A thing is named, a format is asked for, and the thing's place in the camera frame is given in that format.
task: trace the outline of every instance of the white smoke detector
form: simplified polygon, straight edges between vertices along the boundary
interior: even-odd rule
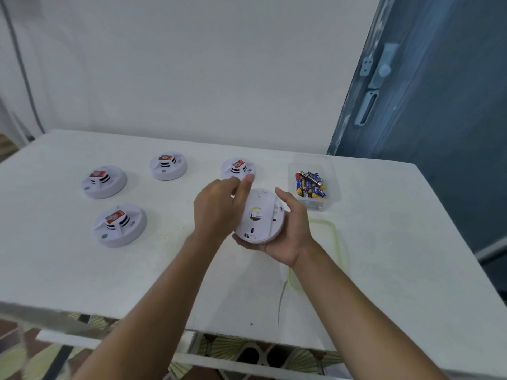
[[[247,159],[239,157],[228,159],[220,168],[220,178],[222,180],[233,176],[243,180],[249,173],[255,175],[255,164]]]
[[[149,168],[157,180],[174,180],[187,172],[187,159],[178,152],[165,152],[152,158]]]
[[[236,234],[249,243],[264,244],[278,236],[283,221],[282,200],[265,189],[252,189]]]
[[[105,210],[93,224],[93,235],[108,248],[133,242],[146,228],[146,213],[137,205],[120,204]]]
[[[89,198],[106,198],[117,194],[127,183],[125,172],[114,165],[93,170],[83,181],[81,189]]]

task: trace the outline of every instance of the red label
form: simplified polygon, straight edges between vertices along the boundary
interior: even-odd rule
[[[237,160],[233,165],[232,167],[234,169],[239,169],[240,166],[242,166],[245,162],[243,160]]]
[[[106,171],[93,171],[93,173],[90,174],[90,177],[104,177]]]
[[[113,213],[112,215],[109,215],[108,217],[105,218],[105,221],[108,223],[108,224],[111,224],[113,222],[115,222],[115,220],[119,219],[120,217],[122,217],[123,215],[125,214],[124,211],[122,211],[121,209],[117,210],[115,213]]]

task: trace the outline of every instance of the sticker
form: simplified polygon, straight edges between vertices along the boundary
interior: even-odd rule
[[[106,171],[93,171],[90,177],[104,177],[107,174]]]
[[[232,167],[234,169],[239,169],[240,166],[242,166],[245,162],[243,160],[237,160],[233,165]]]
[[[124,214],[125,214],[125,212],[122,211],[121,209],[119,209],[115,213],[113,213],[112,215],[109,215],[108,217],[106,217],[105,221],[108,224],[114,223],[115,220],[117,220],[118,218],[122,217]]]
[[[253,207],[250,211],[249,216],[250,219],[252,219],[253,221],[260,220],[262,217],[262,209],[260,209],[259,207]]]

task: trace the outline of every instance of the white table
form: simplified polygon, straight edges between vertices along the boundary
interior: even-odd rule
[[[156,154],[176,150],[188,171],[151,177]],[[234,156],[257,166],[254,187],[287,188],[295,153],[54,130],[0,164],[0,301],[124,317],[193,230],[192,202]],[[343,236],[360,289],[441,368],[507,377],[507,309],[418,169],[411,164],[331,157],[341,199],[314,218]],[[91,200],[79,182],[118,165],[126,187]],[[91,236],[102,210],[133,203],[145,232],[128,246]],[[212,262],[187,329],[333,350],[304,295],[282,288],[276,262],[227,239]]]

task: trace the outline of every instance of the plastic container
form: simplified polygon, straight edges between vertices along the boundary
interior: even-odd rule
[[[288,191],[303,203],[307,209],[325,211],[331,204],[340,199],[338,180],[336,179],[333,163],[329,159],[332,156],[318,156],[315,154],[297,154],[292,163],[288,165]],[[326,189],[324,198],[302,197],[297,193],[295,174],[298,172],[318,173],[324,182]]]

